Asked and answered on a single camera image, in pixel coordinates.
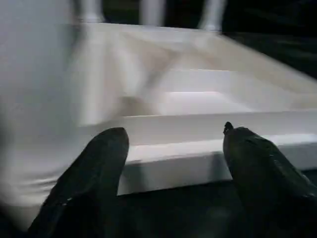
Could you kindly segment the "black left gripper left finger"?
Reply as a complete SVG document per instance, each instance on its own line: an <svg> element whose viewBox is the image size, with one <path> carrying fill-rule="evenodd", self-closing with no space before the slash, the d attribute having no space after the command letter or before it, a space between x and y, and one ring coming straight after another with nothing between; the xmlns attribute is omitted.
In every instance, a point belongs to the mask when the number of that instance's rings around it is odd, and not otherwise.
<svg viewBox="0 0 317 238"><path fill-rule="evenodd" d="M129 138L122 127L96 135L58 178L27 231L29 238L106 238Z"/></svg>

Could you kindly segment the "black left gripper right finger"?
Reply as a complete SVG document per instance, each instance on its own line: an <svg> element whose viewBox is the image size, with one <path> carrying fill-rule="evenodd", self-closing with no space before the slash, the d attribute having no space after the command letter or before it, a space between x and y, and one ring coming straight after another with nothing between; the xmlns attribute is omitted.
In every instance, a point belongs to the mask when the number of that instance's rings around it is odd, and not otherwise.
<svg viewBox="0 0 317 238"><path fill-rule="evenodd" d="M315 238L317 187L270 140L224 125L223 154L256 238Z"/></svg>

